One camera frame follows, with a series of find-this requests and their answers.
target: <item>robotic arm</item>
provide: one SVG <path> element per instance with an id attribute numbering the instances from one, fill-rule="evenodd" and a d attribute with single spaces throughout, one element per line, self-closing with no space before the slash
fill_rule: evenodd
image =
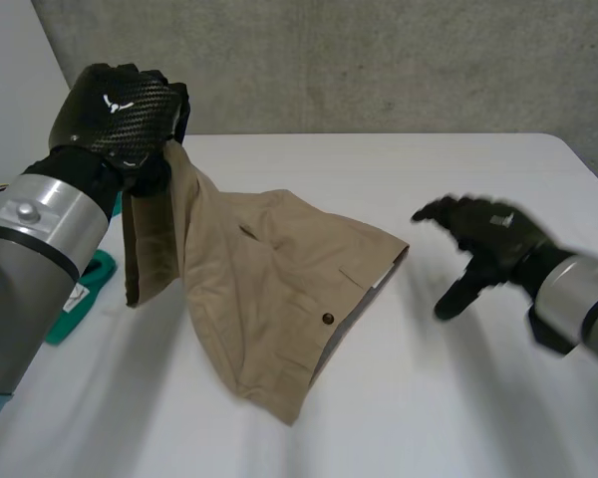
<path id="1" fill-rule="evenodd" d="M 0 194 L 0 410 L 109 227 L 118 193 L 164 190 L 165 142 L 183 140 L 186 88 L 133 65 L 93 65 L 51 131 L 50 154 Z"/>
<path id="2" fill-rule="evenodd" d="M 435 306 L 442 321 L 460 314 L 481 290 L 510 282 L 532 300 L 536 341 L 560 354 L 583 344 L 598 357 L 598 259 L 559 248 L 517 207 L 446 196 L 416 212 L 433 220 L 472 254 L 464 275 Z"/>

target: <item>beige trousers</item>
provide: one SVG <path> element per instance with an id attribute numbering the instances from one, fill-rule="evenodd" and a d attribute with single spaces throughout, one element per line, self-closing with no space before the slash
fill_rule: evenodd
<path id="1" fill-rule="evenodd" d="M 174 141 L 164 156 L 169 191 L 123 198 L 128 303 L 181 278 L 221 380 L 291 424 L 408 245 L 289 191 L 219 192 Z"/>

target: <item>white table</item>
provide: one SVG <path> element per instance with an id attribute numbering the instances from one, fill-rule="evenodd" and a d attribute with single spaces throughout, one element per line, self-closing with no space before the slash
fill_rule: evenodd
<path id="1" fill-rule="evenodd" d="M 43 346 L 0 415 L 0 477 L 594 477 L 598 362 L 536 346 L 518 291 L 453 322 L 436 299 L 467 257 L 410 216 L 447 192 L 526 205 L 598 252 L 598 180 L 543 134 L 189 136 L 223 190 L 288 188 L 412 245 L 287 427 L 233 398 L 180 284 L 125 307 L 121 270 L 57 349 Z M 120 266 L 120 218 L 102 248 Z"/>

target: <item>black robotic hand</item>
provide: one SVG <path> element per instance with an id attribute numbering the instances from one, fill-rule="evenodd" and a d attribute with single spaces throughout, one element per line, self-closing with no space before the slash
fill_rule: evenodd
<path id="1" fill-rule="evenodd" d="M 412 220 L 436 221 L 460 250 L 473 256 L 464 275 L 435 306 L 435 314 L 444 321 L 460 314 L 486 287 L 511 282 L 535 298 L 542 282 L 536 277 L 540 264 L 551 261 L 553 255 L 561 256 L 549 236 L 524 212 L 503 202 L 446 196 L 417 211 Z"/>
<path id="2" fill-rule="evenodd" d="M 106 202 L 107 210 L 120 189 L 160 192 L 170 181 L 162 149 L 172 138 L 183 141 L 189 114 L 186 86 L 170 84 L 161 72 L 91 65 L 58 113 L 49 135 L 51 154 L 26 172 L 68 182 Z M 103 189 L 107 198 L 99 201 Z"/>

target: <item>white logo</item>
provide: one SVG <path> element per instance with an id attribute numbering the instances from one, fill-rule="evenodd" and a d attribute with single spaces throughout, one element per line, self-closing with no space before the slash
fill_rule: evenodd
<path id="1" fill-rule="evenodd" d="M 513 220 L 514 213 L 512 212 L 507 217 L 491 216 L 491 219 L 489 219 L 489 223 L 508 228 L 509 226 L 511 226 Z"/>
<path id="2" fill-rule="evenodd" d="M 109 100 L 109 95 L 104 95 L 104 103 L 107 104 L 107 107 L 109 107 L 111 109 L 111 115 L 115 112 L 118 112 L 119 110 L 125 110 L 126 108 L 130 108 L 134 105 L 133 102 L 130 103 L 126 103 L 125 105 L 118 105 L 117 103 L 111 103 L 111 101 Z"/>

